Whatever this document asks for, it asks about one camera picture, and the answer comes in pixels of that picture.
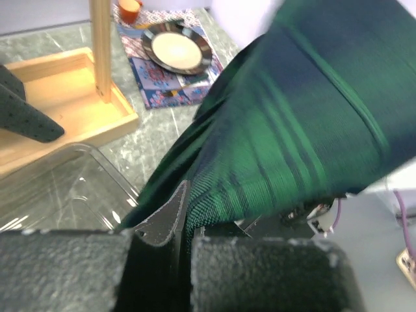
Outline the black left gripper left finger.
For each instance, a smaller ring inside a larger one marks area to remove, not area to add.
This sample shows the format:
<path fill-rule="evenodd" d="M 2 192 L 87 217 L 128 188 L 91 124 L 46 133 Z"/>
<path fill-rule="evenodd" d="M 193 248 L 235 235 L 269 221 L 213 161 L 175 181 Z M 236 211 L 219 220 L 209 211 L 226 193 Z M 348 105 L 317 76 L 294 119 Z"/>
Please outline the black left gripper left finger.
<path fill-rule="evenodd" d="M 130 231 L 1 233 L 2 311 L 115 311 Z"/>

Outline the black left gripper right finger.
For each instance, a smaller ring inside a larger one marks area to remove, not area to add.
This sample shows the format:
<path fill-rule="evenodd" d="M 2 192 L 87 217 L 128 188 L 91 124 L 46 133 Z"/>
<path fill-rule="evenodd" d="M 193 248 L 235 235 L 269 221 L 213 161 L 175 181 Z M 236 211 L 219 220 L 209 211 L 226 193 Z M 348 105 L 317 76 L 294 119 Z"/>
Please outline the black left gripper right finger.
<path fill-rule="evenodd" d="M 328 240 L 198 237 L 191 311 L 363 311 L 346 254 Z"/>

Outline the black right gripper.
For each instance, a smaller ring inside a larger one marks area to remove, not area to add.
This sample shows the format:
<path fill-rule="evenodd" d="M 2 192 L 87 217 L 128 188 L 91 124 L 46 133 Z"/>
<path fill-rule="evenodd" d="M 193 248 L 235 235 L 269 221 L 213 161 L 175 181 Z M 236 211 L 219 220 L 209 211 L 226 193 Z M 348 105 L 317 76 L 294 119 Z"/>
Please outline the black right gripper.
<path fill-rule="evenodd" d="M 322 233 L 317 217 L 329 213 L 336 202 L 337 198 L 324 198 L 323 200 L 301 204 L 288 213 L 259 216 L 239 220 L 235 223 L 253 238 L 310 239 L 316 233 Z"/>

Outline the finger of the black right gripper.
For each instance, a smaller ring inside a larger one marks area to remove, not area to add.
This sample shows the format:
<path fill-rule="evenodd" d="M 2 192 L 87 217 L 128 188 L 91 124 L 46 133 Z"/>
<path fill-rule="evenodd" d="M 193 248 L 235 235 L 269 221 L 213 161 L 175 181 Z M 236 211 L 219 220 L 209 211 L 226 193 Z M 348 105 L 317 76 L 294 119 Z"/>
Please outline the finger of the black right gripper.
<path fill-rule="evenodd" d="M 134 227 L 135 233 L 152 246 L 164 246 L 176 235 L 181 236 L 187 215 L 189 194 L 190 181 L 184 180 L 165 204 Z"/>

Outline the green navy plaid skirt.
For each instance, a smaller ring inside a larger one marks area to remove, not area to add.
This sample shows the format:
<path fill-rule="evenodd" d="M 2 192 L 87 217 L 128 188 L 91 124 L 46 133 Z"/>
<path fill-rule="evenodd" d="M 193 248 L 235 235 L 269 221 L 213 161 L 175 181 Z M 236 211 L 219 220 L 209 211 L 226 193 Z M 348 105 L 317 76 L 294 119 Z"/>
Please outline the green navy plaid skirt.
<path fill-rule="evenodd" d="M 185 233 L 358 194 L 415 156 L 415 17 L 398 1 L 285 1 L 205 96 L 121 223 L 190 183 Z"/>

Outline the grey dotted skirt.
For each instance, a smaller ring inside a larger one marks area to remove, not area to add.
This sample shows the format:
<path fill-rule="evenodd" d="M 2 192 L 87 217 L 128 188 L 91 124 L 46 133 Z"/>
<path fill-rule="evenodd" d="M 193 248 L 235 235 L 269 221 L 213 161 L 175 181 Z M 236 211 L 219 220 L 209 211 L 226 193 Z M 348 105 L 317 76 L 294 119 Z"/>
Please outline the grey dotted skirt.
<path fill-rule="evenodd" d="M 57 140 L 64 129 L 26 100 L 25 88 L 1 65 L 1 128 L 41 143 Z"/>

